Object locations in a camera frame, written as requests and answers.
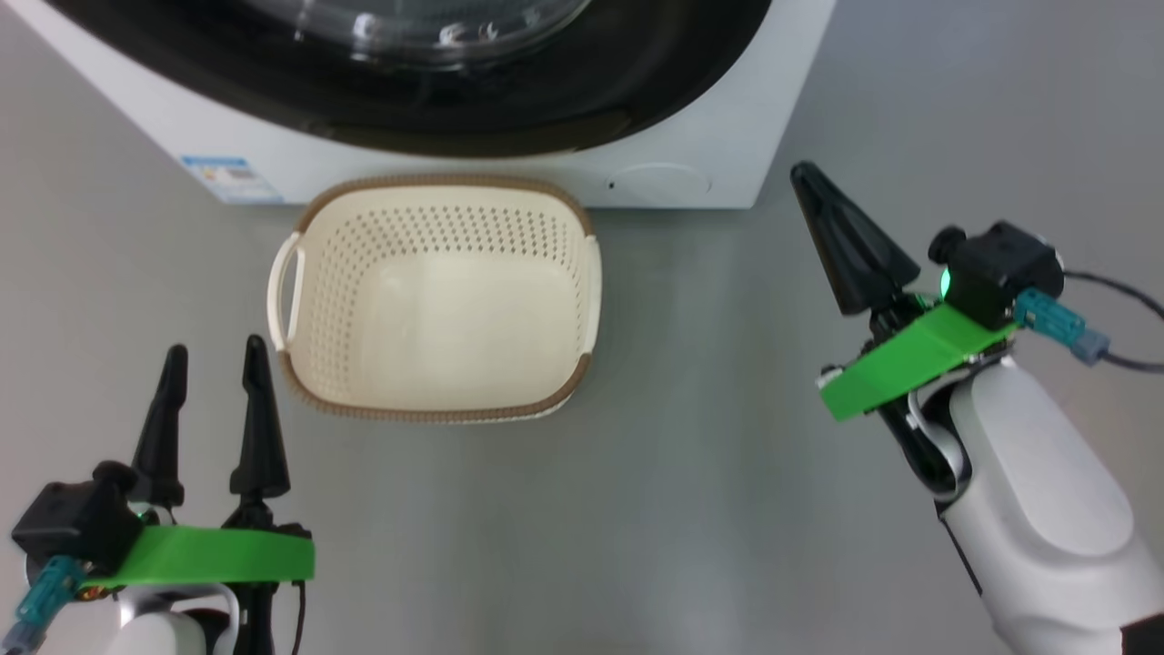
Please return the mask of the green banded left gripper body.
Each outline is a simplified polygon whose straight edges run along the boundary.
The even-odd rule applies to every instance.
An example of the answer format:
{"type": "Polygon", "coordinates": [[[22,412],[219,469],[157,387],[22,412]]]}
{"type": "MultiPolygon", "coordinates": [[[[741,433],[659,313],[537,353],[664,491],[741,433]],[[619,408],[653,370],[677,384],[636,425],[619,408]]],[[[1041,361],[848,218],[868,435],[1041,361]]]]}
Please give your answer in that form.
{"type": "Polygon", "coordinates": [[[254,529],[149,525],[118,571],[94,577],[119,605],[119,631],[102,655],[276,655],[274,596],[298,593],[300,655],[306,584],[315,542],[300,525],[254,529]]]}

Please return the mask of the cream perforated laundry basket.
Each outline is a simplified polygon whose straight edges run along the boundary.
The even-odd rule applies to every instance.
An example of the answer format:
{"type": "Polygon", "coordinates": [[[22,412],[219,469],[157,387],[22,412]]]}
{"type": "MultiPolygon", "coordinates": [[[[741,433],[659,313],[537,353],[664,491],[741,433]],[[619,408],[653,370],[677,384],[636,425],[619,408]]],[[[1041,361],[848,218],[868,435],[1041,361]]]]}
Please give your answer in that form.
{"type": "Polygon", "coordinates": [[[288,386],[321,413],[497,423],[590,369],[603,266],[585,207],[511,176],[381,176],[308,202],[267,277],[288,386]]]}

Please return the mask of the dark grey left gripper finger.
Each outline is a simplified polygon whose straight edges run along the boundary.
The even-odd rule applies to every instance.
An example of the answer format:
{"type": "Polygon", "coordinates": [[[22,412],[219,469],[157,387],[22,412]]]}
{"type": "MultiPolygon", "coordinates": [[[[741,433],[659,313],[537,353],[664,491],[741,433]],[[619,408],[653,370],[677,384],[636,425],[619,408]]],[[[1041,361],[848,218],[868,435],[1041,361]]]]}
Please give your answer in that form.
{"type": "Polygon", "coordinates": [[[279,498],[291,489],[274,373],[267,357],[267,342],[253,333],[246,339],[244,439],[237,467],[230,474],[229,489],[243,501],[279,498]]]}
{"type": "Polygon", "coordinates": [[[186,501],[186,487],[178,474],[178,434],[180,410],[186,404],[187,373],[187,348],[173,344],[166,350],[132,460],[136,484],[130,490],[130,501],[148,503],[162,510],[173,510],[186,501]]]}

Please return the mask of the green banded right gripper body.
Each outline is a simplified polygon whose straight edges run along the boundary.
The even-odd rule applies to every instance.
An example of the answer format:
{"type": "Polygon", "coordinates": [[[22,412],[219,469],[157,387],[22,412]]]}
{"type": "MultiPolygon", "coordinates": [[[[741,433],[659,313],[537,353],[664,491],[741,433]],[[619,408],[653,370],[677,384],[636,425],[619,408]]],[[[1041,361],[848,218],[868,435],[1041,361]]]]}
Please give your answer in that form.
{"type": "Polygon", "coordinates": [[[920,312],[847,365],[823,370],[819,399],[837,422],[876,414],[928,493],[956,497],[968,484],[968,455],[959,439],[928,423],[918,392],[952,370],[998,359],[1015,328],[987,330],[947,304],[918,296],[906,296],[902,306],[920,312]]]}

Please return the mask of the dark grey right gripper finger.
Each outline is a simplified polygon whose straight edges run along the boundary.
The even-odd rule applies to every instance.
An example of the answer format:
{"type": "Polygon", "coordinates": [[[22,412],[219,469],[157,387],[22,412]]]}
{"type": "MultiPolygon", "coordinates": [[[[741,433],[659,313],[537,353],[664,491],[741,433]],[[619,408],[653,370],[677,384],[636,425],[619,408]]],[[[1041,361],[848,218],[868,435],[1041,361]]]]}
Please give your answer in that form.
{"type": "Polygon", "coordinates": [[[857,245],[861,248],[866,264],[864,282],[870,309],[883,309],[903,293],[904,287],[920,275],[920,266],[897,242],[858,207],[860,215],[852,219],[856,225],[857,245]]]}
{"type": "Polygon", "coordinates": [[[870,301],[864,282],[866,261],[852,221],[860,215],[856,202],[812,161],[795,163],[789,181],[840,314],[864,314],[870,301]]]}

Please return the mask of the blue energy label sticker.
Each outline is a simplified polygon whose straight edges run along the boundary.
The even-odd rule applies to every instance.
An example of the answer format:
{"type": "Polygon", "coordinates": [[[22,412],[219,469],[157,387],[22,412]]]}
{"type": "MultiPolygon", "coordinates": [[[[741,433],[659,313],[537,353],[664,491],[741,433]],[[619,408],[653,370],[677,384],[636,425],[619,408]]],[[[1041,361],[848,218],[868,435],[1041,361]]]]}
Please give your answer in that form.
{"type": "Polygon", "coordinates": [[[241,157],[182,155],[180,165],[222,204],[282,205],[286,202],[274,184],[241,157]]]}

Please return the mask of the white front-load washing machine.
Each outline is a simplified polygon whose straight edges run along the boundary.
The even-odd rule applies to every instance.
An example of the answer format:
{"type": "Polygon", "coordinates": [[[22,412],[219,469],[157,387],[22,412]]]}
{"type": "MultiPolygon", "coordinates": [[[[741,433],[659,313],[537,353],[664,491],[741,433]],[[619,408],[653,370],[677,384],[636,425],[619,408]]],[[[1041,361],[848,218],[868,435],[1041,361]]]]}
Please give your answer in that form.
{"type": "Polygon", "coordinates": [[[40,0],[5,3],[173,161],[182,155],[244,158],[286,205],[304,205],[325,188],[374,176],[491,175],[549,181],[587,207],[612,207],[606,176],[674,163],[712,181],[695,208],[731,211],[752,207],[768,177],[836,0],[772,0],[768,17],[728,73],[661,123],[579,152],[506,158],[378,152],[267,123],[155,74],[40,0]]]}

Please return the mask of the round glass washing machine door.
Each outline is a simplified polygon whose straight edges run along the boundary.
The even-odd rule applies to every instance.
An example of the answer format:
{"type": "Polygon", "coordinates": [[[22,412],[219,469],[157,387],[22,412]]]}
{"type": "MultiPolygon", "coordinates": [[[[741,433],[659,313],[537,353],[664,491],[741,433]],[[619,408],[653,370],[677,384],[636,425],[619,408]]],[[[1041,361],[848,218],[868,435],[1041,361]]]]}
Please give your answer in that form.
{"type": "Polygon", "coordinates": [[[265,120],[378,152],[506,158],[634,136],[711,88],[772,0],[40,0],[265,120]]]}

